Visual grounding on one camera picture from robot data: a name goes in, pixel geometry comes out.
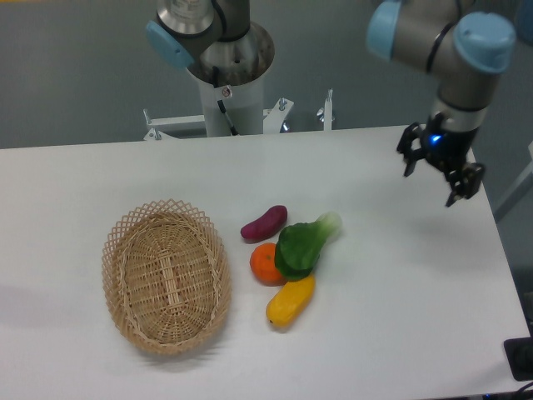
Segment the toy vegetable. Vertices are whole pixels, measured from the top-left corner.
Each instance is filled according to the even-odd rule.
[[[307,277],[329,237],[341,230],[342,220],[336,212],[326,212],[315,222],[300,222],[285,227],[277,241],[274,258],[277,270],[289,281]]]
[[[315,277],[287,282],[266,306],[268,321],[277,328],[290,325],[306,308],[315,292]]]
[[[242,227],[241,236],[253,242],[271,238],[285,225],[286,218],[285,206],[270,207],[258,219]]]

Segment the wicker basket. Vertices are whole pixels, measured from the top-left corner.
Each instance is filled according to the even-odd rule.
[[[227,257],[204,212],[152,202],[122,217],[103,249],[107,307],[121,334],[151,353],[198,346],[224,323]]]

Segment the toy fruit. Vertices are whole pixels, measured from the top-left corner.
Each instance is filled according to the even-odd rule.
[[[270,207],[258,219],[242,227],[241,236],[254,242],[271,238],[285,225],[286,217],[285,206]]]
[[[266,306],[268,321],[277,328],[289,326],[309,304],[314,292],[314,275],[287,282]]]
[[[274,265],[275,253],[275,243],[263,243],[256,247],[250,257],[250,268],[253,274],[266,285],[280,285],[286,281]]]
[[[341,230],[342,220],[336,212],[326,212],[315,222],[300,222],[283,228],[276,245],[275,264],[289,281],[308,276],[329,237]]]

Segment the yellow pepper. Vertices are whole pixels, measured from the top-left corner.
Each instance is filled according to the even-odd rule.
[[[311,301],[315,277],[287,282],[266,306],[266,317],[277,328],[289,326]]]

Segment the orange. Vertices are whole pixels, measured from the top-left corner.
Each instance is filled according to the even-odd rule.
[[[257,246],[250,257],[250,267],[253,274],[266,285],[282,285],[286,281],[276,269],[275,254],[276,244],[268,242]]]

